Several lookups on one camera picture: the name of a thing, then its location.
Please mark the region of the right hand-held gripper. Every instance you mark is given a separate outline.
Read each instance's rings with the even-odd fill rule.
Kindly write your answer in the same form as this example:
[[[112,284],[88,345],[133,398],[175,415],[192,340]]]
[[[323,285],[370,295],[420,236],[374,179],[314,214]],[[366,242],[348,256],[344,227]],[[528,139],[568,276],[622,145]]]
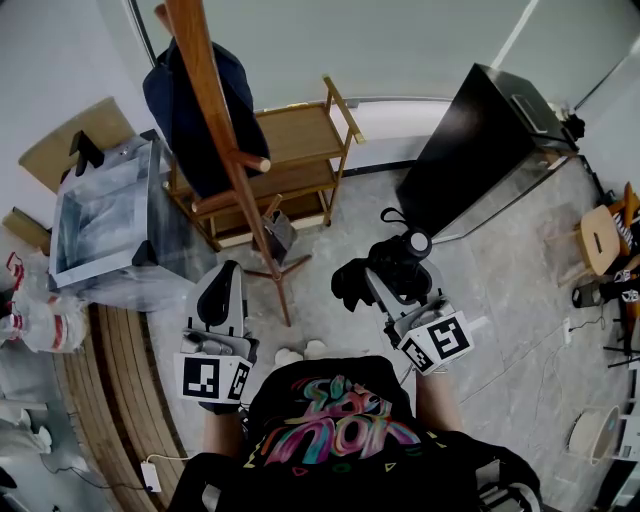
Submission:
[[[444,294],[444,280],[435,266],[416,269],[405,281],[402,299],[375,271],[365,271],[369,289],[386,316],[385,329],[393,349],[408,358],[422,375],[442,370],[474,348],[463,312]]]

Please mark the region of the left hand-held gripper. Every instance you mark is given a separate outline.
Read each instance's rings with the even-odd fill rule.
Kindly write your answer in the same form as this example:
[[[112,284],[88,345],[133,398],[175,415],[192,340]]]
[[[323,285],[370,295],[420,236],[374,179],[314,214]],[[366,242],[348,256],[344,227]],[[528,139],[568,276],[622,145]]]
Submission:
[[[177,396],[200,404],[239,404],[259,341],[246,327],[244,271],[226,261],[205,274],[185,302],[174,355]]]

